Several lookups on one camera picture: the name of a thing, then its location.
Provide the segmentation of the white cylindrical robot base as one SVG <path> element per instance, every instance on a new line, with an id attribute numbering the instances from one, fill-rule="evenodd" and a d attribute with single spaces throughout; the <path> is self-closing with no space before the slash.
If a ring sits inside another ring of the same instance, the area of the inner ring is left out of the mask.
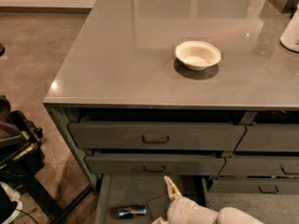
<path id="1" fill-rule="evenodd" d="M 280 43 L 286 49 L 299 52 L 299 4 L 284 33 L 280 37 Z"/>

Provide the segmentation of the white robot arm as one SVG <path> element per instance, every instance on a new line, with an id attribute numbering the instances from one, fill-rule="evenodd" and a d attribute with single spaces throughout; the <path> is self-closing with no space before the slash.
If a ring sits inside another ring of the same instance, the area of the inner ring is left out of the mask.
<path id="1" fill-rule="evenodd" d="M 164 177 L 171 203 L 166 219 L 156 218 L 151 224 L 263 224 L 257 218 L 233 207 L 219 212 L 184 197 L 169 176 Z"/>

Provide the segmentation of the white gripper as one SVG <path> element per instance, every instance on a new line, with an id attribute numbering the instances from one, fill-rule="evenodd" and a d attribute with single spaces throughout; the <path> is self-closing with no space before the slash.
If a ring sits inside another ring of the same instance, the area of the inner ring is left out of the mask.
<path id="1" fill-rule="evenodd" d="M 167 186 L 170 203 L 166 212 L 167 221 L 158 217 L 151 224 L 197 224 L 198 219 L 195 216 L 195 209 L 198 204 L 188 198 L 182 197 L 178 187 L 169 176 L 164 177 Z"/>

